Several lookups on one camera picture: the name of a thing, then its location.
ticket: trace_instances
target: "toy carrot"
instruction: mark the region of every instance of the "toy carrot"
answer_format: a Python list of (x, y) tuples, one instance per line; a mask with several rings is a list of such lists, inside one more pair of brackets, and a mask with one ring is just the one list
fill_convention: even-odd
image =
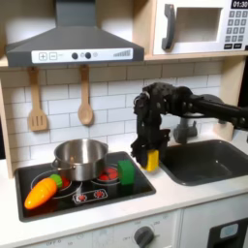
[(62, 185), (62, 179), (58, 174), (53, 174), (38, 182), (28, 194), (24, 204), (25, 208), (30, 210), (44, 204), (56, 194)]

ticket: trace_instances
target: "faucet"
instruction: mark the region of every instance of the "faucet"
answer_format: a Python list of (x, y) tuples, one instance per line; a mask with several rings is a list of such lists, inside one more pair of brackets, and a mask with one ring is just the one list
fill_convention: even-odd
[(193, 126), (188, 125), (189, 120), (186, 118), (180, 119), (180, 124), (173, 131), (174, 140), (177, 143), (186, 144), (188, 138), (198, 135), (197, 122), (194, 121)]

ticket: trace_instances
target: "wooden spatula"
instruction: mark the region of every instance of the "wooden spatula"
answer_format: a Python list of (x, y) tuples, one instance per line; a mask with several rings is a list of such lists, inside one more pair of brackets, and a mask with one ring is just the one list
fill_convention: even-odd
[(90, 125), (93, 121), (93, 110), (89, 105), (89, 68), (81, 66), (81, 106), (78, 110), (78, 118), (83, 125)]
[(47, 128), (47, 116), (41, 110), (38, 75), (39, 71), (37, 68), (29, 68), (28, 75), (31, 84), (31, 95), (33, 109), (28, 116), (28, 125), (32, 131), (41, 131)]

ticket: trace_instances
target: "sink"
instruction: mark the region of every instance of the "sink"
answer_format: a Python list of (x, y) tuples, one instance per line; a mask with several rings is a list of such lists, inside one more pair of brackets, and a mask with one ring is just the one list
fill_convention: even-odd
[(222, 140), (171, 146), (164, 155), (160, 167), (172, 180), (185, 186), (248, 174), (248, 156)]

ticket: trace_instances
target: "black knob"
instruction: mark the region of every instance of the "black knob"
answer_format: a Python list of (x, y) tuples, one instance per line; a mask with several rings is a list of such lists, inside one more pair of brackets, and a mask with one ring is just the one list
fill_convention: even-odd
[(74, 59), (78, 59), (78, 54), (74, 52), (73, 55), (72, 55), (72, 57), (73, 57)]
[(142, 227), (135, 233), (135, 241), (139, 248), (145, 248), (154, 238), (154, 233), (149, 227)]
[(86, 52), (86, 53), (85, 53), (85, 57), (86, 57), (87, 59), (90, 59), (90, 58), (91, 58), (91, 53), (90, 53), (90, 52)]

